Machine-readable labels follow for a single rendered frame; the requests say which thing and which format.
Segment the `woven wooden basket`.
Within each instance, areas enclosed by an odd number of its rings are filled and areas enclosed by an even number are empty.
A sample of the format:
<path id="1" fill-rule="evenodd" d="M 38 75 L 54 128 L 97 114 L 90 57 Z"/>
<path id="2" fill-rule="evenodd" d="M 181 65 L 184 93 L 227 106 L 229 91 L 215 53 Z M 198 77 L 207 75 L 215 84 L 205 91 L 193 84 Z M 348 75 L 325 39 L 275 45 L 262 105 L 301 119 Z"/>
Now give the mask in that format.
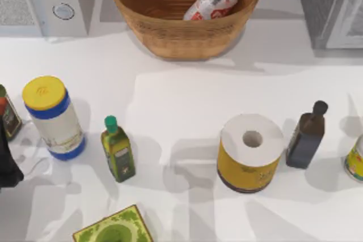
<path id="1" fill-rule="evenodd" d="M 239 0 L 223 18 L 183 20 L 196 0 L 114 0 L 136 38 L 154 55 L 208 59 L 223 53 L 242 33 L 258 0 Z"/>

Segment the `green bottle with green cap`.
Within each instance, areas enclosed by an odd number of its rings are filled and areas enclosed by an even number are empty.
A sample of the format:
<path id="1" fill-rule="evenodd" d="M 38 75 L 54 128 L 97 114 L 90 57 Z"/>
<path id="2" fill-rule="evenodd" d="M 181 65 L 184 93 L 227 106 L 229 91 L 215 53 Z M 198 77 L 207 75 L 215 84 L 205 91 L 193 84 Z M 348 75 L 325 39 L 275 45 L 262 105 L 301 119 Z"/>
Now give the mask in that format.
<path id="1" fill-rule="evenodd" d="M 104 124 L 105 131 L 100 137 L 103 150 L 111 174 L 121 183 L 136 174 L 130 140 L 115 116 L 107 116 Z"/>

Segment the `toilet paper roll yellow wrapper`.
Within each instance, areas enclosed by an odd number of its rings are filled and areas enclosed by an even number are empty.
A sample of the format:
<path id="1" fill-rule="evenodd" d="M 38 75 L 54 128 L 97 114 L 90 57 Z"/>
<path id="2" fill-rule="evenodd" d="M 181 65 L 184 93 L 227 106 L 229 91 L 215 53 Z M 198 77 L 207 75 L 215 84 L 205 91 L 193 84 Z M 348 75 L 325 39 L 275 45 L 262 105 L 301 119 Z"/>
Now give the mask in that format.
<path id="1" fill-rule="evenodd" d="M 273 179 L 284 150 L 284 136 L 270 119 L 240 114 L 224 125 L 220 134 L 217 173 L 239 193 L 256 193 Z"/>

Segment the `white canister with yellow lid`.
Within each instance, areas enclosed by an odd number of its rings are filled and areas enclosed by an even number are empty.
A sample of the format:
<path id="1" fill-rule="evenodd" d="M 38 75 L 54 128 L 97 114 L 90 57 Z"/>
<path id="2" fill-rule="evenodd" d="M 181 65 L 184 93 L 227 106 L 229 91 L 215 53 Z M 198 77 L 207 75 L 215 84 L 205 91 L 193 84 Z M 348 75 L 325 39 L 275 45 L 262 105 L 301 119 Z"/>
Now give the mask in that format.
<path id="1" fill-rule="evenodd" d="M 54 76 L 40 76 L 23 88 L 22 98 L 50 154 L 58 160 L 76 158 L 85 149 L 86 137 L 64 83 Z"/>

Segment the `dark brown bottle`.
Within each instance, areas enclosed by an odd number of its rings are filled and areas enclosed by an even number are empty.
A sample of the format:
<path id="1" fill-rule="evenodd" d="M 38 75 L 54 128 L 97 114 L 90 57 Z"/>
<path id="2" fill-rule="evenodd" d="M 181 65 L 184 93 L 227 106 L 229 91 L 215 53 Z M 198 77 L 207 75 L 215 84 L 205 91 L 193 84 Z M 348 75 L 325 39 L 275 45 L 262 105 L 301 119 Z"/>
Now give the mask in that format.
<path id="1" fill-rule="evenodd" d="M 327 110 L 328 104 L 318 100 L 314 103 L 312 112 L 300 116 L 286 149 L 288 166 L 298 169 L 308 168 L 325 134 L 324 115 Z"/>

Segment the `green box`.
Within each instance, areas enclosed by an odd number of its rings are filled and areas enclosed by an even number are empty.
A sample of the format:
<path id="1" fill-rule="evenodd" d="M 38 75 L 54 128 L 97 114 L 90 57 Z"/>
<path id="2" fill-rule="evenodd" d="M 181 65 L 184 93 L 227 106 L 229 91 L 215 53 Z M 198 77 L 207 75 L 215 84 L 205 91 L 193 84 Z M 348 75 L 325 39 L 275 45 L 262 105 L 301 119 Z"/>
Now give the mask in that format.
<path id="1" fill-rule="evenodd" d="M 136 205 L 73 233 L 73 242 L 154 242 Z"/>

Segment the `round microwave knob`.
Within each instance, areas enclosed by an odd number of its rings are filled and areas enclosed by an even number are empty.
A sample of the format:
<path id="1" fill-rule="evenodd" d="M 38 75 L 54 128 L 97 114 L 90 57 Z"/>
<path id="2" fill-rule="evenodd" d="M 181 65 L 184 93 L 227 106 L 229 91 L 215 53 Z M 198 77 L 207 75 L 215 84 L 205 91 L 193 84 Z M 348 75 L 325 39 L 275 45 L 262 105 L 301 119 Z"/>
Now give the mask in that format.
<path id="1" fill-rule="evenodd" d="M 74 9 L 66 3 L 60 3 L 59 5 L 53 6 L 52 11 L 53 14 L 61 20 L 70 20 L 75 15 Z"/>

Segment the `dark bottle with orange label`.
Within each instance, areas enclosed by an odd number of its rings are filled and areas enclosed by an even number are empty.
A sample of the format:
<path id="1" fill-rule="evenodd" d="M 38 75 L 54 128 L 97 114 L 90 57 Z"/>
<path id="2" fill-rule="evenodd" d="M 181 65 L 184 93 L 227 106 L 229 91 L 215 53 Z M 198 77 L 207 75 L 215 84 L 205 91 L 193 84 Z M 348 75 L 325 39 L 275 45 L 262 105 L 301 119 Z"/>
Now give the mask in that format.
<path id="1" fill-rule="evenodd" d="M 5 87 L 2 84 L 0 84 L 0 97 L 5 98 L 6 101 L 5 113 L 3 114 L 2 119 L 6 136 L 10 141 L 17 136 L 22 128 L 22 119 L 19 117 Z"/>

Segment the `grey cabinet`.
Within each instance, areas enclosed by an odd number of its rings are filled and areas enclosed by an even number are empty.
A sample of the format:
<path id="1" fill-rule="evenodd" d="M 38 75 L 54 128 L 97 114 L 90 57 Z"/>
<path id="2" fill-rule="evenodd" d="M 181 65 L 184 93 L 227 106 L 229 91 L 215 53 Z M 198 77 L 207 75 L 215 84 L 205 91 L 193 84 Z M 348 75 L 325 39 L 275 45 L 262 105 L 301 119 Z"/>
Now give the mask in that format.
<path id="1" fill-rule="evenodd" d="M 314 49 L 363 49 L 363 0 L 301 0 Z"/>

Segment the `yellow and white can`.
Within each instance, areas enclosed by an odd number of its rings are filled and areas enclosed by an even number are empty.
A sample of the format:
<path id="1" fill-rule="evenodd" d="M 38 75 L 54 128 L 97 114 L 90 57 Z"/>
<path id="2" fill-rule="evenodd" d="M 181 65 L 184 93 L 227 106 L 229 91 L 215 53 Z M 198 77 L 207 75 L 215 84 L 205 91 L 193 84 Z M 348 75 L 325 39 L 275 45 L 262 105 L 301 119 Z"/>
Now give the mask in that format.
<path id="1" fill-rule="evenodd" d="M 357 138 L 356 143 L 345 157 L 344 168 L 351 178 L 363 182 L 363 134 Z"/>

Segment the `pale microwave oven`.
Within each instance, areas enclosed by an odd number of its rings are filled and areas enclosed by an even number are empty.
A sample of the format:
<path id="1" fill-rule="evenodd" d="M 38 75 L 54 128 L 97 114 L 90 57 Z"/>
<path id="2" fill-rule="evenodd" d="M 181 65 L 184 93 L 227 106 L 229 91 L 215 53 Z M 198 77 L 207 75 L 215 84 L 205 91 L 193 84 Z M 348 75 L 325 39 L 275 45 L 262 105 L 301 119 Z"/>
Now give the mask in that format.
<path id="1" fill-rule="evenodd" d="M 70 20 L 57 18 L 53 6 L 70 5 Z M 0 0 L 0 37 L 85 37 L 95 0 Z"/>

